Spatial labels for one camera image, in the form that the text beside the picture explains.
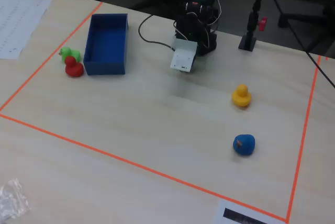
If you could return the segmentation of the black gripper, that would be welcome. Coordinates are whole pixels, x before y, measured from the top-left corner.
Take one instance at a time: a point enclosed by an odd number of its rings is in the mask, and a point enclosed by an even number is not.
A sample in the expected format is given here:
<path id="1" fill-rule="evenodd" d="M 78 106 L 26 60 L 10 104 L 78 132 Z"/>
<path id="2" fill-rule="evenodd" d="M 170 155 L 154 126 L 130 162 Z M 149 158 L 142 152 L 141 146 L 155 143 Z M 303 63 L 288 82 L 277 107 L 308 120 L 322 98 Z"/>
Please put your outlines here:
<path id="1" fill-rule="evenodd" d="M 210 52 L 208 28 L 198 19 L 179 19 L 174 22 L 176 37 L 197 43 L 197 54 Z"/>

